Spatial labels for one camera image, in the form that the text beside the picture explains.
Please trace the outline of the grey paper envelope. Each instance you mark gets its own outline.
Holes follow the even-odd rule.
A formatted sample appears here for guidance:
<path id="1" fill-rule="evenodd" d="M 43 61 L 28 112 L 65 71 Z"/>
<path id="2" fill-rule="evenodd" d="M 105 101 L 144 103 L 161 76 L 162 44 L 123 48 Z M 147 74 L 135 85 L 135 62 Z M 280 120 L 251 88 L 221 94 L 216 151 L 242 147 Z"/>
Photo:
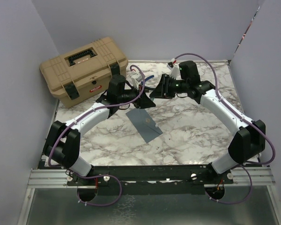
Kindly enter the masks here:
<path id="1" fill-rule="evenodd" d="M 163 134 L 158 124 L 145 109 L 132 109 L 126 113 L 145 143 L 149 143 Z"/>

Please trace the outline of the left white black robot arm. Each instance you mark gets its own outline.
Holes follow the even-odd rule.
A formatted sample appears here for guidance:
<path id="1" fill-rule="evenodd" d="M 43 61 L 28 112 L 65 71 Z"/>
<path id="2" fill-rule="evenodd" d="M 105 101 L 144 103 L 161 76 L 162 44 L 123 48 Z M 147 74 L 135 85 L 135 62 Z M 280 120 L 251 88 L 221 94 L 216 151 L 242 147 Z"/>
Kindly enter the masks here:
<path id="1" fill-rule="evenodd" d="M 121 106 L 134 104 L 135 108 L 146 109 L 155 103 L 145 93 L 145 77 L 132 76 L 132 87 L 125 89 L 127 80 L 122 75 L 113 75 L 108 89 L 84 113 L 67 121 L 52 123 L 43 148 L 48 161 L 78 174 L 78 180 L 89 185 L 93 182 L 92 165 L 80 157 L 81 138 L 98 123 L 110 118 Z"/>

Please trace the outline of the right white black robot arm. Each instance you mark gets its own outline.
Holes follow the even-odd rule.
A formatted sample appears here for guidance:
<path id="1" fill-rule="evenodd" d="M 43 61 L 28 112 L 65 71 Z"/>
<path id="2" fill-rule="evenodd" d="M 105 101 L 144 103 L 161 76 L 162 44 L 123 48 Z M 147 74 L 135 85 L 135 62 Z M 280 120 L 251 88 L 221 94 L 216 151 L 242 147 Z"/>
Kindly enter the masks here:
<path id="1" fill-rule="evenodd" d="M 266 126 L 263 121 L 253 121 L 240 113 L 232 104 L 216 93 L 209 81 L 201 81 L 195 62 L 168 63 L 170 74 L 162 74 L 159 84 L 151 92 L 151 98 L 172 99 L 185 93 L 201 106 L 212 112 L 230 131 L 233 139 L 228 152 L 214 160 L 206 171 L 206 179 L 217 183 L 223 173 L 243 164 L 265 149 Z"/>

